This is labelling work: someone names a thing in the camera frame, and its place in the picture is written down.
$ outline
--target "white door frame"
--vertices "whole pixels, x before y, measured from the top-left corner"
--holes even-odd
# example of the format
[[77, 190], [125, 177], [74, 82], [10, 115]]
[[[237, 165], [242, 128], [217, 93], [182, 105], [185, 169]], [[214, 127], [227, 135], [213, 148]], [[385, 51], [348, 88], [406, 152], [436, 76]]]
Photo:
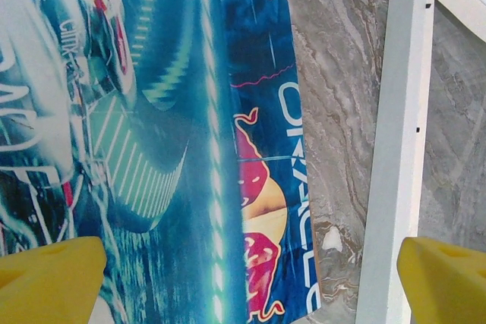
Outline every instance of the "white door frame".
[[[434, 1], [389, 1], [357, 324], [410, 323], [396, 260], [418, 232]], [[486, 42], [486, 0], [437, 1]]]

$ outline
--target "poster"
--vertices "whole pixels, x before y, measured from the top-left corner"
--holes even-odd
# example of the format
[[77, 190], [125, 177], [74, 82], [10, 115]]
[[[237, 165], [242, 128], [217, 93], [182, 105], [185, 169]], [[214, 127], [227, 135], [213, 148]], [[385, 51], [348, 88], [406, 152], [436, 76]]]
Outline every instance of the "poster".
[[100, 236], [92, 323], [318, 308], [286, 0], [0, 10], [1, 255]]

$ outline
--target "marble wall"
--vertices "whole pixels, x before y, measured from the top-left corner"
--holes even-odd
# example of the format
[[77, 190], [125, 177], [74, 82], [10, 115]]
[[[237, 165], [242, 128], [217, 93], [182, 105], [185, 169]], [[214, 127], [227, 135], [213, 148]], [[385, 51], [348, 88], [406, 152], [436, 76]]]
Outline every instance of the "marble wall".
[[387, 0], [290, 0], [323, 308], [353, 323]]
[[[290, 0], [323, 307], [355, 321], [387, 0]], [[436, 7], [419, 234], [486, 250], [486, 45]]]

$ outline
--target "yellow object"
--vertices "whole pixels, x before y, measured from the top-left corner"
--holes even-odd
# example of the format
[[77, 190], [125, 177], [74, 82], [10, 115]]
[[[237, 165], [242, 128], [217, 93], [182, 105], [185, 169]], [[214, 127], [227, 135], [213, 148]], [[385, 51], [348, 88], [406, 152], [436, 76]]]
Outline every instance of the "yellow object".
[[417, 324], [486, 323], [486, 254], [406, 238], [398, 271]]
[[0, 258], [0, 323], [87, 324], [105, 265], [97, 237]]

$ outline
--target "white metal bar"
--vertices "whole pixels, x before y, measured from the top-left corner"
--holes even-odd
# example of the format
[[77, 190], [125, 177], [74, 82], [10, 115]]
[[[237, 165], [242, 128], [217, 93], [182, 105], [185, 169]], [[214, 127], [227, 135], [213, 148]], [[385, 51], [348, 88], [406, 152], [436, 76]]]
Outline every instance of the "white metal bar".
[[357, 324], [410, 323], [396, 270], [404, 237], [418, 225], [414, 173], [427, 0], [390, 0], [383, 56]]

